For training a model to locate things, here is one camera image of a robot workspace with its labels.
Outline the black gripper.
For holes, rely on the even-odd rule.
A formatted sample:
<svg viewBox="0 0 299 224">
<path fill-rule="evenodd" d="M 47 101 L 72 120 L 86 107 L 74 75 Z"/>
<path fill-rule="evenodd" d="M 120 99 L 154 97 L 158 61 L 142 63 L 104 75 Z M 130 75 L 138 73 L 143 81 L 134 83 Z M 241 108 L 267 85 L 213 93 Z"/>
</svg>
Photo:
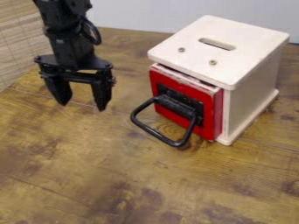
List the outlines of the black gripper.
<svg viewBox="0 0 299 224">
<path fill-rule="evenodd" d="M 112 99 L 112 64 L 95 54 L 95 46 L 102 44 L 98 28 L 90 21 L 79 21 L 64 30 L 46 26 L 44 35 L 50 40 L 52 54 L 35 58 L 42 69 L 46 86 L 62 106 L 72 97 L 68 81 L 92 83 L 91 89 L 98 110 L 104 111 Z"/>
</svg>

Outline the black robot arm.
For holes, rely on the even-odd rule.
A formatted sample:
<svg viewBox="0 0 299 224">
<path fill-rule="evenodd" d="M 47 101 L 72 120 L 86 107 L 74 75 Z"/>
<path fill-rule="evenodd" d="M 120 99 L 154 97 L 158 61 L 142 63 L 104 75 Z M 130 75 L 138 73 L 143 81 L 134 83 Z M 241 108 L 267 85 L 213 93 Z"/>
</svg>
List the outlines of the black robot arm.
<svg viewBox="0 0 299 224">
<path fill-rule="evenodd" d="M 116 83 L 114 65 L 95 54 L 102 44 L 98 27 L 90 22 L 90 0 L 32 0 L 43 21 L 43 33 L 54 54 L 36 56 L 46 86 L 63 106 L 71 100 L 71 83 L 91 85 L 98 110 L 107 108 Z"/>
</svg>

